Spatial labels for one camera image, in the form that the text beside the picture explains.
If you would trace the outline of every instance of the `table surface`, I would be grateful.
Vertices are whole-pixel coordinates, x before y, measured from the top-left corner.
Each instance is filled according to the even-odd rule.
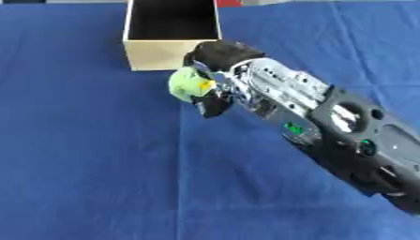
[[[0,239],[415,240],[240,108],[210,120],[130,72],[125,6],[0,7]],[[223,8],[246,42],[420,128],[420,3]]]

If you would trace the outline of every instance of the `green object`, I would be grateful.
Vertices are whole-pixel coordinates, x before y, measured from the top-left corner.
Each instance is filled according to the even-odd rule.
[[[289,123],[285,124],[284,127],[287,128],[289,131],[291,131],[292,133],[294,133],[296,135],[300,135],[304,132],[302,127],[300,127],[297,124],[292,123],[292,122],[289,122]]]
[[[191,96],[205,96],[215,85],[215,81],[201,77],[194,67],[181,67],[169,79],[171,94],[187,102],[191,102]]]

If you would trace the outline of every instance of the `open box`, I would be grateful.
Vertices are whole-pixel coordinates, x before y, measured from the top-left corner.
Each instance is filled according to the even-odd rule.
[[[132,70],[180,68],[186,53],[221,39],[216,0],[129,0],[123,41]]]

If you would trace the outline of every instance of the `robotic hand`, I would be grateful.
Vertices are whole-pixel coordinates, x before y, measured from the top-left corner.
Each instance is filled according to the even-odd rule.
[[[184,65],[171,93],[204,117],[238,103],[361,193],[420,215],[420,136],[381,106],[238,42],[201,43]]]

